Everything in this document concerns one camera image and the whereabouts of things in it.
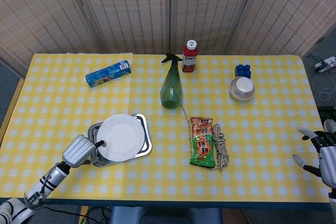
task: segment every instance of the blue object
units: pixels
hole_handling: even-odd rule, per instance
[[[131,73],[130,65],[128,61],[123,60],[107,68],[87,74],[85,78],[88,85],[94,87],[129,73]]]
[[[239,64],[235,68],[235,76],[243,76],[247,78],[251,78],[251,66],[250,65],[245,65],[243,66],[242,64]]]

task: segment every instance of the saucer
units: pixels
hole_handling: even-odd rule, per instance
[[[248,92],[246,94],[243,94],[243,95],[237,94],[235,92],[235,87],[237,87],[237,80],[241,77],[242,76],[238,76],[230,82],[230,87],[229,87],[230,95],[232,96],[233,99],[235,99],[237,101],[247,101],[255,95],[256,87],[253,84],[253,89],[250,92]]]

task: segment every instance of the white device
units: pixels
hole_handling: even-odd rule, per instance
[[[25,195],[25,203],[12,198],[0,205],[0,224],[26,224],[35,210],[43,207],[45,199],[69,175],[70,168],[77,168],[93,161],[87,158],[98,147],[106,146],[105,141],[93,144],[83,135],[77,136],[63,152],[63,161],[55,164]]]
[[[313,70],[316,70],[318,73],[323,73],[333,67],[336,67],[336,58],[334,56],[328,59],[325,59],[324,62],[321,61],[315,64],[312,68]]]
[[[304,135],[303,140],[310,139],[319,157],[319,168],[306,164],[298,155],[293,155],[295,162],[304,170],[322,178],[329,187],[329,202],[336,223],[336,123],[327,119],[324,130],[313,132],[299,127],[298,131]]]

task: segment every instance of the red bottle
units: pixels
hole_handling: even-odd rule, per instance
[[[193,72],[196,65],[196,57],[198,54],[197,43],[194,40],[188,40],[183,47],[182,71]]]

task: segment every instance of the green spray bottle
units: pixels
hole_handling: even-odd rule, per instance
[[[162,106],[172,110],[176,109],[182,102],[182,87],[179,69],[177,68],[177,63],[182,59],[170,53],[166,53],[166,56],[167,57],[161,61],[161,63],[171,60],[172,65],[162,85],[160,98]]]

